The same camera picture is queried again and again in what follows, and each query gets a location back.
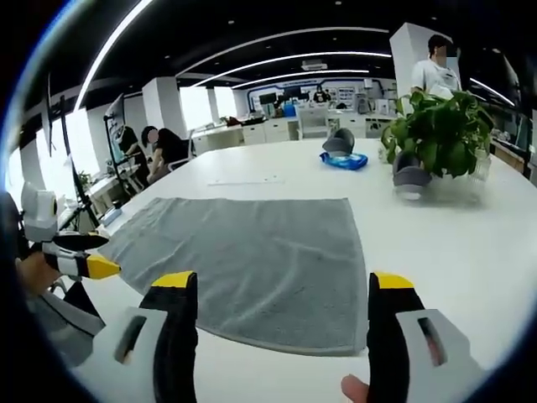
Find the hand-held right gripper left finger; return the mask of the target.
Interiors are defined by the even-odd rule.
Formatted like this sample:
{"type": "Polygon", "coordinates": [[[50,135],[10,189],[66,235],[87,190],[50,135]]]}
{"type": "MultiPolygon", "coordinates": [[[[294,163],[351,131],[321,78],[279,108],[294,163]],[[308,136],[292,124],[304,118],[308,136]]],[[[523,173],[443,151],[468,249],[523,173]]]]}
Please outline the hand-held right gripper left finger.
{"type": "Polygon", "coordinates": [[[93,339],[83,383],[99,402],[194,402],[197,276],[157,279],[93,339]]]}

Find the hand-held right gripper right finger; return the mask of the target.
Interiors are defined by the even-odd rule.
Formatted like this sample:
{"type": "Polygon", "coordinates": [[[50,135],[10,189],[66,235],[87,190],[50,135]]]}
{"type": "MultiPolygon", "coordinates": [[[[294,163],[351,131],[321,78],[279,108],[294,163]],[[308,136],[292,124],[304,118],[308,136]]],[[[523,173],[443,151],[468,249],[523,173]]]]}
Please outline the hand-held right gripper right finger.
{"type": "Polygon", "coordinates": [[[399,275],[369,275],[369,402],[463,402],[486,379],[470,342],[399,275]]]}

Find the person's left hand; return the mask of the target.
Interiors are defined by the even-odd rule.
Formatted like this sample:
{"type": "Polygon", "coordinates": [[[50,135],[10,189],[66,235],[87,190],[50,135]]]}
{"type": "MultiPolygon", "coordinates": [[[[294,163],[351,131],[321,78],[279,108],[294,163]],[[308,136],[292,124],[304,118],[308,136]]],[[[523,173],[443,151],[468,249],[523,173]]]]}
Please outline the person's left hand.
{"type": "Polygon", "coordinates": [[[34,252],[26,259],[16,259],[16,269],[24,289],[33,296],[44,294],[59,278],[42,252],[34,252]]]}

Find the person's right hand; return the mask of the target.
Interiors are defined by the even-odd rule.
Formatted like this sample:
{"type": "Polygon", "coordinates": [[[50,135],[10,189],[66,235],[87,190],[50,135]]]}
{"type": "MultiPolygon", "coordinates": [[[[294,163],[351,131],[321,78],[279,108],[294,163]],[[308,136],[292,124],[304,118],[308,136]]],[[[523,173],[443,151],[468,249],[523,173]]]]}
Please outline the person's right hand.
{"type": "Polygon", "coordinates": [[[341,380],[341,392],[353,403],[367,403],[368,391],[369,385],[353,374],[348,374],[341,380]]]}

